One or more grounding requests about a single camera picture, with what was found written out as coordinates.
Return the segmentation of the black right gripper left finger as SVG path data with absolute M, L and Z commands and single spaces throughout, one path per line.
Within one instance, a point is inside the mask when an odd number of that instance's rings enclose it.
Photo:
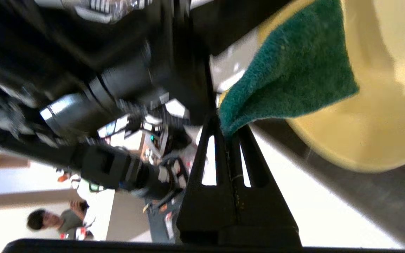
M 215 147 L 215 186 L 202 183 L 210 137 L 214 138 Z M 182 243 L 217 245 L 220 231 L 234 223 L 234 198 L 225 139 L 218 116 L 212 114 L 202 128 L 176 226 Z

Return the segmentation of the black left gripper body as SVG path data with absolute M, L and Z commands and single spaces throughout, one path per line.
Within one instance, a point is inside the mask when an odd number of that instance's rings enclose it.
M 108 119 L 121 115 L 120 100 L 152 109 L 169 94 L 202 125 L 215 110 L 209 56 L 216 56 L 288 4 L 287 0 L 153 0 L 111 24 L 104 70 L 94 80 L 94 100 Z

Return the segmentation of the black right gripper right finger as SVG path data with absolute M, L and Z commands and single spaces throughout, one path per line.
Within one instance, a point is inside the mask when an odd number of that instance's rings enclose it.
M 231 239 L 247 246 L 301 246 L 297 223 L 247 125 L 232 137 L 230 172 L 237 219 Z

